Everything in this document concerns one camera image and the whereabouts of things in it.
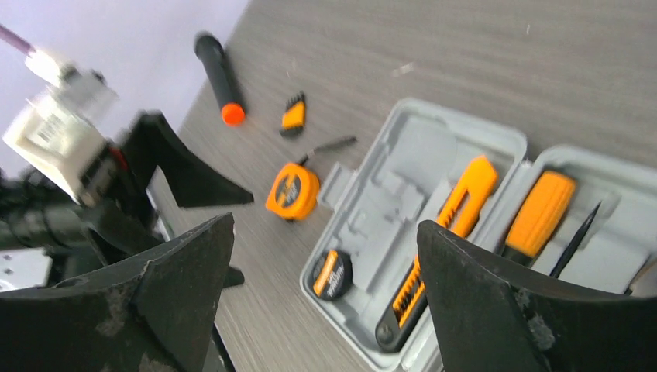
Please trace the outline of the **small orange screwdriver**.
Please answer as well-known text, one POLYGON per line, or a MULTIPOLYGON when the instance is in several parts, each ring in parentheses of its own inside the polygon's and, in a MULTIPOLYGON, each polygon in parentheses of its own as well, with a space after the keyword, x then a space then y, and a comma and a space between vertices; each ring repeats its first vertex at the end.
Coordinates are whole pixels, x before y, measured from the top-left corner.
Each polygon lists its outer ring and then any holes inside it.
POLYGON ((555 266, 549 273, 550 277, 558 278, 559 275, 563 272, 566 265, 571 261, 575 252, 579 249, 584 237, 588 233, 591 225, 593 224, 594 219, 597 216, 597 213, 601 207, 602 202, 600 201, 591 213, 586 217, 581 226, 578 228, 576 233, 573 235, 573 238, 569 241, 566 248, 563 250, 561 256, 557 260, 555 266))

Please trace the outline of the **orange phillips screwdriver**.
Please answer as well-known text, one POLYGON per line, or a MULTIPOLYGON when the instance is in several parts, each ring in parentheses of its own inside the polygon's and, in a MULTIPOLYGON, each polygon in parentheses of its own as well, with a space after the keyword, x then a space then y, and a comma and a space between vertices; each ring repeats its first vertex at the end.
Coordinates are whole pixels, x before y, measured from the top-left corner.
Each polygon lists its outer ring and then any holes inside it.
POLYGON ((527 266, 555 232, 577 181, 554 170, 543 172, 523 201, 504 241, 501 256, 527 266))

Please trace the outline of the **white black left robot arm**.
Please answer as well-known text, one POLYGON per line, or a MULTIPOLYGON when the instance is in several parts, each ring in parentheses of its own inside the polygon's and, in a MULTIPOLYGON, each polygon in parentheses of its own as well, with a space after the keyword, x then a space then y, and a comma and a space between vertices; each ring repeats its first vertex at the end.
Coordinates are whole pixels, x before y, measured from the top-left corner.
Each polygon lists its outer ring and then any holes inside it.
POLYGON ((44 173, 1 180, 1 248, 44 248, 48 284, 77 275, 81 257, 96 270, 162 243, 147 190, 161 170, 180 208, 247 205, 253 194, 192 153, 161 112, 141 112, 118 143, 105 144, 72 199, 44 173))

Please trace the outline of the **small round silver disc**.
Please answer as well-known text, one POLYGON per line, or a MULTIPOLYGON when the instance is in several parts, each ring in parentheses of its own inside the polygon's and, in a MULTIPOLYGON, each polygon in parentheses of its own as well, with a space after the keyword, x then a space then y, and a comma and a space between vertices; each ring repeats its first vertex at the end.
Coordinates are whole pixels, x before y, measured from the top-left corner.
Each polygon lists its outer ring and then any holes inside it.
POLYGON ((311 270, 311 293, 323 301, 341 298, 353 284, 351 257, 342 250, 327 250, 315 261, 311 270))

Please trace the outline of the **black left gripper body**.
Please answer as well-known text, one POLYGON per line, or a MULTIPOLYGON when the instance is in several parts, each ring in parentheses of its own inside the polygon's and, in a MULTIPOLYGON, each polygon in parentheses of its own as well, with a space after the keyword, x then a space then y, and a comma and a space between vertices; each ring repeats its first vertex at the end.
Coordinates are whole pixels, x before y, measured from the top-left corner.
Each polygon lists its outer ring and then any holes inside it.
POLYGON ((90 158, 60 160, 51 181, 70 198, 51 208, 51 246, 87 246, 98 257, 130 257, 163 242, 146 185, 133 174, 126 153, 114 143, 90 158))

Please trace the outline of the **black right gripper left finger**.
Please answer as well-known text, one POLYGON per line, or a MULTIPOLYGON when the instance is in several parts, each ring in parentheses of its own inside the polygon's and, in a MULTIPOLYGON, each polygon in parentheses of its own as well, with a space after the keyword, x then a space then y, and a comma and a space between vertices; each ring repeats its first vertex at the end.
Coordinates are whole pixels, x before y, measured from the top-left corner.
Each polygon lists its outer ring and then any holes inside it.
POLYGON ((234 243, 218 215, 51 288, 1 295, 3 371, 200 371, 234 243))

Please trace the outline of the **orange utility knife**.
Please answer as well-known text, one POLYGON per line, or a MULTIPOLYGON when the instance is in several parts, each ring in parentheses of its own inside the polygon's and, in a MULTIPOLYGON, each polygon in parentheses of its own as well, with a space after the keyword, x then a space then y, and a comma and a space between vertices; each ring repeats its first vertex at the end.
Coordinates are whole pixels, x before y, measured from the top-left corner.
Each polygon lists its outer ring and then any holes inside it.
MULTIPOLYGON (((486 156, 471 160, 445 200, 436 223, 466 238, 494 192, 497 179, 498 172, 486 156)), ((421 265, 415 257, 375 328, 375 338, 383 352, 401 351, 427 304, 421 265)))

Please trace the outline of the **orange tape measure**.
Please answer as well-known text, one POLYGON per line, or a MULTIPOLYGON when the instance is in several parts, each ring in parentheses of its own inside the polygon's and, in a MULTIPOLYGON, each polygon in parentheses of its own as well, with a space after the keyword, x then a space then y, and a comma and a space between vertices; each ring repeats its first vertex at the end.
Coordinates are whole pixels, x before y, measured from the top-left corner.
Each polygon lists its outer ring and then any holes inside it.
POLYGON ((288 222, 308 217, 317 204, 321 182, 309 167, 314 155, 337 150, 357 141, 355 136, 344 136, 308 151, 299 161, 285 164, 276 176, 265 201, 265 208, 288 222))

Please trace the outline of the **grey plastic tool case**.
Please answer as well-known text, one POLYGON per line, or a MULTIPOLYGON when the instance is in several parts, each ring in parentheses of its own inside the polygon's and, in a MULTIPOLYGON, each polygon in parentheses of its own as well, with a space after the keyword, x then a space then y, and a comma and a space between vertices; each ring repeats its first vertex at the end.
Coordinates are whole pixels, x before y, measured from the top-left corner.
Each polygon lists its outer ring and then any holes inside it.
POLYGON ((301 272, 300 286, 373 370, 447 371, 428 304, 399 352, 383 352, 375 328, 418 257, 419 224, 436 222, 456 182, 480 155, 493 164, 498 179, 463 239, 501 256, 508 230, 535 182, 543 172, 557 171, 577 181, 575 194, 541 253, 522 266, 549 276, 583 221, 602 202, 579 249, 556 279, 656 300, 655 169, 569 145, 527 160, 527 148, 525 134, 514 128, 406 98, 394 106, 357 169, 341 164, 332 168, 318 201, 333 214, 301 272), (316 298, 309 285, 315 261, 327 250, 348 253, 353 265, 353 284, 335 301, 316 298))

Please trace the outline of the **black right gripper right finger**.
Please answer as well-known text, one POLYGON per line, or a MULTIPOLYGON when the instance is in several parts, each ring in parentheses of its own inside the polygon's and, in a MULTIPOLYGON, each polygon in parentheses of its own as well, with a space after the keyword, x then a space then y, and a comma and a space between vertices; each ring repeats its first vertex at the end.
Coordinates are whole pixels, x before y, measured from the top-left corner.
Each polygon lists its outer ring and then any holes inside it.
POLYGON ((570 284, 418 226, 418 258, 447 371, 654 371, 656 300, 570 284))

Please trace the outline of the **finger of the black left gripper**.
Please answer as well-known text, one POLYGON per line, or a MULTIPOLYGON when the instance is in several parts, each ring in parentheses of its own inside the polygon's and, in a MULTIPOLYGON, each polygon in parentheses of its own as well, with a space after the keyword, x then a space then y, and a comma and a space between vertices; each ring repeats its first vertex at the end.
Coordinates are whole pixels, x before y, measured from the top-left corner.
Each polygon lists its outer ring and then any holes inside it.
POLYGON ((181 208, 245 205, 253 194, 192 153, 162 112, 141 112, 120 145, 136 188, 148 188, 157 168, 181 208))

